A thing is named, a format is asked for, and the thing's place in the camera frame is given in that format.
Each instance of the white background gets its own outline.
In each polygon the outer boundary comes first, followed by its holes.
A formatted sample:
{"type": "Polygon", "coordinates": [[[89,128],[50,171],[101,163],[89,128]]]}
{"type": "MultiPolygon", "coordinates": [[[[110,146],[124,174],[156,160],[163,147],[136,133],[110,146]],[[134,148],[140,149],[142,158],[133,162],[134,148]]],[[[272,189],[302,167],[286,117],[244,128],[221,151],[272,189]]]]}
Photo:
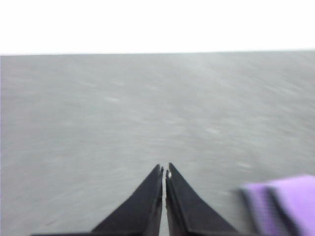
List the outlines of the white background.
{"type": "Polygon", "coordinates": [[[315,1],[6,0],[0,54],[315,48],[315,1]]]}

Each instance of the purple fabric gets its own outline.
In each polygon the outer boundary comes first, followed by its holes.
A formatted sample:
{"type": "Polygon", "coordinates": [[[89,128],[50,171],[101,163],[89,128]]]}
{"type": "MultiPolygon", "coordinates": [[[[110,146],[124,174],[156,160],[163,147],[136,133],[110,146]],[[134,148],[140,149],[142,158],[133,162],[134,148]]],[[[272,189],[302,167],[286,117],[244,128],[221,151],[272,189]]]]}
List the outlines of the purple fabric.
{"type": "Polygon", "coordinates": [[[268,184],[300,236],[315,236],[315,177],[299,176],[268,184]]]}
{"type": "Polygon", "coordinates": [[[280,208],[299,236],[315,236],[315,177],[303,175],[242,187],[261,234],[291,235],[280,208]]]}
{"type": "Polygon", "coordinates": [[[260,234],[267,236],[289,235],[276,211],[267,184],[252,183],[242,187],[253,221],[260,234]]]}

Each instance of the concrete floor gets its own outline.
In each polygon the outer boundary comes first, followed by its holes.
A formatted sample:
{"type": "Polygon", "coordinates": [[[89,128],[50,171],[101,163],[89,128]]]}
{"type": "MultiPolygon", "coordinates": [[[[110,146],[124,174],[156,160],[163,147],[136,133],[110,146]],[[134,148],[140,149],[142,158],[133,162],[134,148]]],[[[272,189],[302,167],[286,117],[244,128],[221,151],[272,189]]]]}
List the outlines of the concrete floor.
{"type": "Polygon", "coordinates": [[[170,161],[250,232],[238,187],[314,140],[315,52],[1,57],[1,235],[89,231],[170,161]]]}

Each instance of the black plastic claw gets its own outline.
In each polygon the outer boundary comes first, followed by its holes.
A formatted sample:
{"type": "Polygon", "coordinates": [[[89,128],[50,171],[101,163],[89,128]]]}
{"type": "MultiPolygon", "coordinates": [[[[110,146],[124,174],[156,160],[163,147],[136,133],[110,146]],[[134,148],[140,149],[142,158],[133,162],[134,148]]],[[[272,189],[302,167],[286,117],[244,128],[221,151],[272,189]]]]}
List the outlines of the black plastic claw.
{"type": "Polygon", "coordinates": [[[166,204],[172,236],[242,235],[196,194],[172,163],[166,172],[166,204]]]}
{"type": "Polygon", "coordinates": [[[91,233],[45,236],[158,236],[162,211],[162,173],[163,168],[156,165],[134,193],[91,233]]]}

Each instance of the floor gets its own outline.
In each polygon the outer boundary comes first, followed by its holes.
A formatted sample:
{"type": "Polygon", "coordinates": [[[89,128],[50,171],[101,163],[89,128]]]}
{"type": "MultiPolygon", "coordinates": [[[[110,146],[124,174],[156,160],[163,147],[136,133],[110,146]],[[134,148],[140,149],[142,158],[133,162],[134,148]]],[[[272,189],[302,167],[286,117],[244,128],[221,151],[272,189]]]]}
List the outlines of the floor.
{"type": "Polygon", "coordinates": [[[251,232],[239,187],[314,140],[312,51],[1,57],[1,235],[89,231],[168,162],[251,232]]]}

